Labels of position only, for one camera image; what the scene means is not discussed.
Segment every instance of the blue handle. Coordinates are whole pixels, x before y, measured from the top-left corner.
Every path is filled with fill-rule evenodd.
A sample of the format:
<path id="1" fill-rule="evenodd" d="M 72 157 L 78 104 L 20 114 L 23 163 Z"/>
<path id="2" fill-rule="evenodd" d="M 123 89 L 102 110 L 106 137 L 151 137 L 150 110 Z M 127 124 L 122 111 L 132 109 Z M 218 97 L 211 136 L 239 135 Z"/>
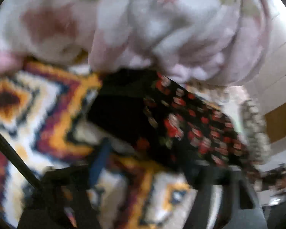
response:
<path id="1" fill-rule="evenodd" d="M 111 142 L 108 138 L 103 139 L 99 146 L 100 150 L 98 152 L 97 158 L 89 166 L 89 186 L 93 187 L 97 181 L 98 177 L 107 163 L 107 159 L 112 151 Z"/>

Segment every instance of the black floral skirt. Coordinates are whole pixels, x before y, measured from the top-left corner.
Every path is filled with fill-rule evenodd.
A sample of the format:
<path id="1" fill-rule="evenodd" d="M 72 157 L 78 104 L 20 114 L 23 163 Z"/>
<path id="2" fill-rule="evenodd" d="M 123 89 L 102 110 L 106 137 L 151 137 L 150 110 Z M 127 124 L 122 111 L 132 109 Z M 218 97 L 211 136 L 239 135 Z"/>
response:
<path id="1" fill-rule="evenodd" d="M 227 115 L 154 71 L 105 77 L 88 120 L 187 179 L 201 160 L 254 168 Z"/>

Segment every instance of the black bar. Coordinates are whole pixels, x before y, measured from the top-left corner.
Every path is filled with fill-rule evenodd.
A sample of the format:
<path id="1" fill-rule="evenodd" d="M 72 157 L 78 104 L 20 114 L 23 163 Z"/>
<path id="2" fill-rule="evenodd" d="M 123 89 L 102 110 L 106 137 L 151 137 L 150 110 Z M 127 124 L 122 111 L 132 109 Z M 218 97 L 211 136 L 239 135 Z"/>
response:
<path id="1" fill-rule="evenodd" d="M 0 134 L 0 151 L 17 168 L 17 170 L 36 189 L 41 188 L 40 180 L 33 174 L 30 168 L 23 162 L 13 147 Z"/>

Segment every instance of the patterned rug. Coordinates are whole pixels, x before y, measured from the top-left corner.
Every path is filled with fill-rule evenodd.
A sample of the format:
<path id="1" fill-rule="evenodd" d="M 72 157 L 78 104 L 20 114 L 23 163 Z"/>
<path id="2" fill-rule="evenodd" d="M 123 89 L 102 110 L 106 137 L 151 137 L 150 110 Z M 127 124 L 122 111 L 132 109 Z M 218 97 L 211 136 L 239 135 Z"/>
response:
<path id="1" fill-rule="evenodd" d="M 86 65 L 63 70 L 29 62 L 14 76 L 0 78 L 0 133 L 37 176 L 47 166 L 66 167 L 108 136 L 84 118 L 100 87 L 97 75 Z M 193 92 L 227 110 L 240 125 L 235 99 L 217 105 L 208 92 Z M 226 98 L 233 97 L 229 92 Z M 189 188 L 182 174 L 139 160 L 131 146 L 112 140 L 115 152 L 98 184 L 88 191 L 102 228 L 182 228 L 196 191 Z M 31 190 L 0 153 L 0 214 L 11 227 L 17 227 Z"/>

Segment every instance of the red flower print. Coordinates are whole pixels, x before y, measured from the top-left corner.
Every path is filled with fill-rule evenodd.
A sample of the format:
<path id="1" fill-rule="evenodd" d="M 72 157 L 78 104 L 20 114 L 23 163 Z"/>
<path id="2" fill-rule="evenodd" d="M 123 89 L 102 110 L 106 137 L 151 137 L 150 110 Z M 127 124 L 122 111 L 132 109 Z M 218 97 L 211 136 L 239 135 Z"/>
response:
<path id="1" fill-rule="evenodd" d="M 173 102 L 173 103 L 172 103 L 172 107 L 173 107 L 173 108 L 178 108 L 179 106 L 178 106 L 177 103 L 174 103 L 174 102 Z"/>
<path id="2" fill-rule="evenodd" d="M 140 137 L 136 142 L 136 150 L 146 151 L 150 147 L 149 142 L 146 138 Z"/>
<path id="3" fill-rule="evenodd" d="M 189 93 L 189 94 L 188 94 L 188 98 L 191 99 L 191 100 L 193 100 L 193 99 L 195 99 L 195 95 L 193 95 L 192 93 Z"/>
<path id="4" fill-rule="evenodd" d="M 232 139 L 229 138 L 229 137 L 224 137 L 224 138 L 223 138 L 223 142 L 225 142 L 225 143 L 227 143 L 227 144 L 231 143 L 231 141 L 232 141 Z"/>
<path id="5" fill-rule="evenodd" d="M 224 125 L 225 125 L 226 127 L 230 127 L 230 128 L 233 127 L 233 126 L 232 126 L 232 123 L 229 123 L 229 122 L 226 122 Z"/>
<path id="6" fill-rule="evenodd" d="M 42 43 L 53 36 L 62 35 L 75 39 L 78 23 L 73 17 L 73 4 L 58 8 L 40 7 L 29 9 L 21 16 L 21 22 L 27 28 L 33 43 Z"/>
<path id="7" fill-rule="evenodd" d="M 214 141 L 216 144 L 220 144 L 220 140 L 217 139 L 217 138 L 213 138 L 213 141 Z"/>
<path id="8" fill-rule="evenodd" d="M 214 114 L 214 116 L 216 118 L 221 118 L 222 117 L 222 112 L 220 112 L 220 111 L 214 110 L 213 114 Z"/>
<path id="9" fill-rule="evenodd" d="M 201 121 L 202 121 L 203 124 L 208 124 L 209 123 L 209 119 L 205 118 L 205 117 L 202 117 Z"/>
<path id="10" fill-rule="evenodd" d="M 230 131 L 233 131 L 233 128 L 232 127 L 225 127 L 224 130 L 230 132 Z"/>
<path id="11" fill-rule="evenodd" d="M 212 120 L 213 120 L 213 121 L 219 121 L 219 122 L 223 123 L 222 118 L 219 118 L 219 117 L 217 117 L 216 115 L 213 115 L 213 116 L 212 116 Z"/>
<path id="12" fill-rule="evenodd" d="M 200 143 L 198 152 L 200 154 L 204 155 L 204 154 L 206 154 L 209 151 L 210 146 L 211 146 L 211 140 L 207 139 L 206 137 L 204 137 L 202 142 Z"/>
<path id="13" fill-rule="evenodd" d="M 168 118 L 164 120 L 164 125 L 167 129 L 167 135 L 169 137 L 183 137 L 183 131 L 179 128 L 179 120 L 174 114 L 170 114 Z"/>
<path id="14" fill-rule="evenodd" d="M 223 148 L 216 147 L 215 151 L 218 151 L 219 153 L 221 153 L 221 154 L 223 154 L 225 156 L 229 155 L 229 152 L 226 149 L 223 149 Z"/>
<path id="15" fill-rule="evenodd" d="M 227 144 L 224 142 L 219 142 L 220 148 L 227 149 Z"/>
<path id="16" fill-rule="evenodd" d="M 176 90 L 176 95 L 182 97 L 182 96 L 184 95 L 184 90 L 178 88 L 178 89 Z"/>
<path id="17" fill-rule="evenodd" d="M 189 109 L 189 110 L 188 110 L 188 113 L 189 113 L 191 116 L 194 116 L 194 117 L 196 116 L 196 113 L 195 113 L 193 110 L 190 110 L 190 109 Z"/>
<path id="18" fill-rule="evenodd" d="M 241 150 L 242 149 L 242 145 L 241 144 L 234 144 L 233 147 L 237 150 Z"/>
<path id="19" fill-rule="evenodd" d="M 181 115 L 177 114 L 176 117 L 179 121 L 184 121 L 184 118 Z"/>
<path id="20" fill-rule="evenodd" d="M 197 130 L 197 129 L 195 129 L 195 128 L 192 128 L 192 132 L 193 132 L 194 134 L 196 134 L 198 137 L 202 137 L 202 132 L 201 132 L 201 131 L 199 131 L 199 130 Z"/>
<path id="21" fill-rule="evenodd" d="M 188 132 L 188 139 L 190 140 L 190 141 L 192 141 L 193 140 L 193 138 L 195 138 L 196 136 L 195 136 L 195 134 L 192 132 L 192 131 L 189 131 Z"/>
<path id="22" fill-rule="evenodd" d="M 161 76 L 161 79 L 156 82 L 156 89 L 158 89 L 160 92 L 162 92 L 165 95 L 170 94 L 170 90 L 166 87 L 170 85 L 171 81 L 169 78 Z"/>
<path id="23" fill-rule="evenodd" d="M 177 103 L 177 104 L 180 105 L 180 106 L 185 106 L 185 101 L 182 100 L 182 99 L 179 98 L 179 97 L 174 97 L 174 102 Z"/>
<path id="24" fill-rule="evenodd" d="M 216 131 L 211 131 L 211 135 L 217 138 L 220 136 L 219 133 Z"/>
<path id="25" fill-rule="evenodd" d="M 197 147 L 197 146 L 199 146 L 199 144 L 200 144 L 200 140 L 199 140 L 199 139 L 193 138 L 193 139 L 191 140 L 191 145 L 192 145 L 192 146 Z"/>
<path id="26" fill-rule="evenodd" d="M 163 91 L 163 94 L 164 94 L 164 95 L 169 95 L 169 94 L 170 94 L 170 90 L 169 90 L 169 89 L 165 89 L 165 90 Z"/>
<path id="27" fill-rule="evenodd" d="M 169 119 L 164 120 L 164 125 L 167 129 L 167 135 L 169 137 L 174 137 L 178 133 L 178 128 L 171 125 Z"/>
<path id="28" fill-rule="evenodd" d="M 224 165 L 224 162 L 219 159 L 218 157 L 212 155 L 212 159 L 214 160 L 214 162 L 218 165 L 218 166 L 223 166 Z"/>

